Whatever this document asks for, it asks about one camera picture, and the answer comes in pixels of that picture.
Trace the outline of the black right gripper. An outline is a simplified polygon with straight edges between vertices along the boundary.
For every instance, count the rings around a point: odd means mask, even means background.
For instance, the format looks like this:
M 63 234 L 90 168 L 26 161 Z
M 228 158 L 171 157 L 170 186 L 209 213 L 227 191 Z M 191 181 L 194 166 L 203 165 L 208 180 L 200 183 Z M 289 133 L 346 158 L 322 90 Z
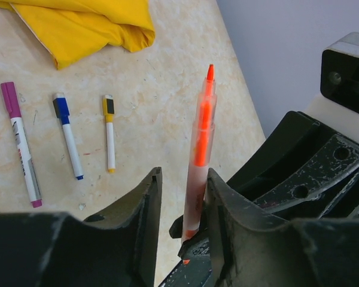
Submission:
M 265 212 L 286 221 L 357 219 L 359 143 L 302 112 L 290 111 L 225 183 Z M 215 286 L 206 194 L 204 203 L 200 230 L 182 244 L 181 261 L 163 280 L 163 286 Z

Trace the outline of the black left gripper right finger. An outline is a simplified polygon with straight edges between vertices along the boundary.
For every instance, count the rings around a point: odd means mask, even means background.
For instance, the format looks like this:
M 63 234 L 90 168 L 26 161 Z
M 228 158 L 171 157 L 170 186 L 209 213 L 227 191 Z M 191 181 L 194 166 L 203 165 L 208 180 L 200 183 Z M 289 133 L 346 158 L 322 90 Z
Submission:
M 213 169 L 206 206 L 215 286 L 359 286 L 359 218 L 286 221 Z

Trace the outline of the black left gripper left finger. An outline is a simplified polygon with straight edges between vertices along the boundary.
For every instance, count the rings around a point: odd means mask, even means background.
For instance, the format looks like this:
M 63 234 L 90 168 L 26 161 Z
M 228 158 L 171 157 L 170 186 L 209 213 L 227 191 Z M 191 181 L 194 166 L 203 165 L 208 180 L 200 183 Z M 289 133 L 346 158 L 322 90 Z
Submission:
M 67 212 L 0 214 L 0 286 L 153 286 L 162 170 L 79 220 Z

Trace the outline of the orange pink highlighter pen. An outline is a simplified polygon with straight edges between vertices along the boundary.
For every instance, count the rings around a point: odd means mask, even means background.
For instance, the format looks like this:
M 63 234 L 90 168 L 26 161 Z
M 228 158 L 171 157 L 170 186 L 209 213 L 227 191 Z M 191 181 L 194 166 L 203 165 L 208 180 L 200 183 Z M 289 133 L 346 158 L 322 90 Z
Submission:
M 199 231 L 203 199 L 215 130 L 215 67 L 209 65 L 202 89 L 198 94 L 193 122 L 183 213 L 181 242 L 190 240 Z

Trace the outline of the thin white yellow-end pen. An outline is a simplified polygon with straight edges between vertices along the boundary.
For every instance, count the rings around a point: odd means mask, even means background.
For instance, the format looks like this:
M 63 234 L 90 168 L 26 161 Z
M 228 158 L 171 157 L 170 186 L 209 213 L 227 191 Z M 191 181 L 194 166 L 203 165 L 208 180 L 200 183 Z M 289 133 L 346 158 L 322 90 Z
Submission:
M 112 123 L 106 123 L 106 133 L 107 133 L 107 163 L 108 163 L 108 172 L 115 173 L 115 144 L 114 144 L 114 126 Z

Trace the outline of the white blue-end pen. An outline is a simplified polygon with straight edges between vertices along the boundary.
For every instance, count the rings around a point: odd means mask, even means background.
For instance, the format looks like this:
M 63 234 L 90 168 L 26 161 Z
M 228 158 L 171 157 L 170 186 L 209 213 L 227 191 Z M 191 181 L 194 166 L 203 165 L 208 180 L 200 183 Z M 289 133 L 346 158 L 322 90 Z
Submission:
M 78 151 L 70 123 L 62 125 L 62 129 L 65 135 L 66 145 L 68 147 L 68 152 L 71 159 L 72 168 L 74 171 L 74 176 L 77 180 L 82 180 L 84 179 L 83 168 L 81 166 L 80 157 L 78 155 Z

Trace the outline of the purple marker cap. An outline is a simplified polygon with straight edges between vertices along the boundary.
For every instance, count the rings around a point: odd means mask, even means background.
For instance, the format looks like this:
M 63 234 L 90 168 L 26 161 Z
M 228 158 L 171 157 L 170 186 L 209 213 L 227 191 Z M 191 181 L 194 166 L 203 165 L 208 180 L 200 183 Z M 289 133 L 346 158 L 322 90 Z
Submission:
M 5 107 L 10 118 L 22 117 L 16 88 L 13 82 L 1 83 L 1 91 Z

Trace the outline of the white purple-end pen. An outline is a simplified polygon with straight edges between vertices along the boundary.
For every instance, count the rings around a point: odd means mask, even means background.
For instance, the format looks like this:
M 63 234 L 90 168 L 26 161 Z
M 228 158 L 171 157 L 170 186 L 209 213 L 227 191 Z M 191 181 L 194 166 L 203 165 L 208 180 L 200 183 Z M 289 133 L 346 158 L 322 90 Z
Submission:
M 29 149 L 25 126 L 22 117 L 10 118 L 11 126 L 16 140 L 17 151 L 25 177 L 26 188 L 33 208 L 42 206 L 42 197 L 38 180 L 33 166 L 32 156 Z

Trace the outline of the small yellow pen cap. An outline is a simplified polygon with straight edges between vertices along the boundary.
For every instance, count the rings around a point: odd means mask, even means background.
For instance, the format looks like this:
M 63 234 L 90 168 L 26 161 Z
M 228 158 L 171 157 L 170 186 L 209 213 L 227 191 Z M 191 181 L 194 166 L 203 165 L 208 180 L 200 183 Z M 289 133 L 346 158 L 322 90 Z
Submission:
M 114 100 L 109 94 L 105 95 L 102 99 L 102 110 L 106 123 L 112 123 L 114 118 Z

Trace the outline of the small blue pen cap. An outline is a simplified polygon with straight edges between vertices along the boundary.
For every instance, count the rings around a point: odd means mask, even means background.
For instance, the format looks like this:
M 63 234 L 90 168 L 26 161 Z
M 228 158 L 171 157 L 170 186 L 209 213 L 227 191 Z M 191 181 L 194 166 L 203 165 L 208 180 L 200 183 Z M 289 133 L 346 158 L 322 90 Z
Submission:
M 53 99 L 53 106 L 56 117 L 60 120 L 61 125 L 69 124 L 69 108 L 66 97 L 63 93 L 56 93 Z

